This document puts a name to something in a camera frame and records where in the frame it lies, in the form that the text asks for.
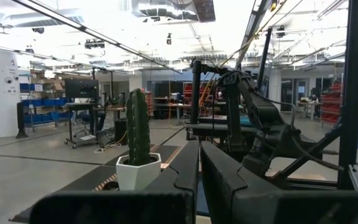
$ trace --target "cactus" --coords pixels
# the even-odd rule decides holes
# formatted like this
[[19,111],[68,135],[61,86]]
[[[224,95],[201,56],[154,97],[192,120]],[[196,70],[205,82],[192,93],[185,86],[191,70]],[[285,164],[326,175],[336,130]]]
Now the cactus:
[[142,90],[131,91],[127,100],[127,137],[129,161],[132,166],[150,162],[150,130],[147,103]]

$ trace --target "white pot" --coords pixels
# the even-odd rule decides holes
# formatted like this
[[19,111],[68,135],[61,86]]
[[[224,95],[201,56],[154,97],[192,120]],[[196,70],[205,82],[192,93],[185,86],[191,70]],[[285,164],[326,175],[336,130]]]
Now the white pot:
[[123,164],[129,155],[121,156],[116,164],[117,180],[120,190],[143,190],[161,173],[161,156],[150,153],[157,161],[142,166]]

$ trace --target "concrete floor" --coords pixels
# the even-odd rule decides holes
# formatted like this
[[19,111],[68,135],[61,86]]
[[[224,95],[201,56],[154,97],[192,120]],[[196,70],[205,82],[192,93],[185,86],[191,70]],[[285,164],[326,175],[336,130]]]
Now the concrete floor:
[[[177,121],[150,121],[150,140],[152,144],[160,144],[175,134],[180,126],[172,126]],[[302,133],[318,141],[329,128],[320,127],[318,122],[297,119],[296,127]],[[29,138],[0,139],[0,223],[8,223],[8,219],[33,205],[41,197],[52,193],[82,175],[104,164],[127,150],[126,146],[95,154],[95,145],[81,146],[72,149],[64,145],[68,135],[67,128],[46,126],[37,133],[29,133]],[[186,132],[180,131],[165,144],[184,146]],[[329,150],[339,150],[339,140],[332,143]],[[324,156],[324,160],[337,162],[337,156]],[[271,172],[276,172],[288,165],[292,160],[276,158],[272,162]],[[314,162],[308,162],[296,172],[301,177],[318,177],[336,180],[336,172],[324,168]]]

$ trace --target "person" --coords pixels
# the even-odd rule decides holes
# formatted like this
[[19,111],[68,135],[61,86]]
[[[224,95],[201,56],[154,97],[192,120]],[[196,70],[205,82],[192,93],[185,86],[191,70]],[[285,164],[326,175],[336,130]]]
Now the person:
[[[75,103],[88,103],[89,100],[90,99],[88,99],[88,98],[75,98],[74,102]],[[77,118],[80,118],[83,121],[89,122],[91,124],[93,123],[93,117],[90,115],[90,112],[88,110],[77,111]],[[99,119],[99,123],[98,123],[96,130],[101,131],[104,126],[104,120],[106,119],[106,114],[101,111],[98,112],[98,119]],[[91,133],[93,132],[93,126],[90,127],[90,131],[91,131]]]

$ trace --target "trash can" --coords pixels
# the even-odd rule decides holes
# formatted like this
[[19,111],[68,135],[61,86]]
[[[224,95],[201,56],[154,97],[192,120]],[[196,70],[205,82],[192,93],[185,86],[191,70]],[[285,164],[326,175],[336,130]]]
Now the trash can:
[[121,143],[123,146],[128,144],[128,138],[126,135],[127,131],[127,119],[121,118],[114,122],[114,127],[116,129],[116,142],[122,139],[119,143]]

